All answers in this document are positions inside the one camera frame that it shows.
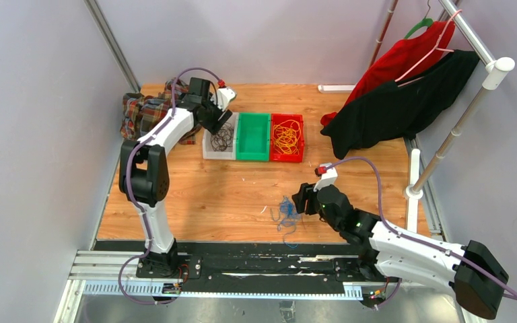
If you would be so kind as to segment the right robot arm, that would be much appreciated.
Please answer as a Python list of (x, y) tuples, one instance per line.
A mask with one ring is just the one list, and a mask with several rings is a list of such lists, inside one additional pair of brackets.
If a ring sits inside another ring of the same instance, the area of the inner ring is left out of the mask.
[(481, 242), (463, 246), (405, 230), (356, 209), (332, 184), (316, 190), (303, 183), (291, 199), (298, 213), (319, 215), (358, 248), (357, 269), (364, 279), (391, 277), (425, 285), (452, 296), (480, 318), (496, 318), (509, 275)]

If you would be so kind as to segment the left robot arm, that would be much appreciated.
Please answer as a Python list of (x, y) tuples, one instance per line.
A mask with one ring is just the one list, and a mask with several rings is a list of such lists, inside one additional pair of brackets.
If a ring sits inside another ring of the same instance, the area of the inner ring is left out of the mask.
[(138, 211), (145, 234), (140, 263), (163, 278), (173, 277), (180, 266), (164, 205), (170, 186), (167, 156), (197, 126), (216, 134), (231, 117), (228, 106), (237, 96), (223, 81), (218, 81), (215, 93), (212, 85), (192, 78), (187, 93), (170, 96), (170, 107), (152, 130), (135, 141), (126, 140), (120, 149), (120, 191)]

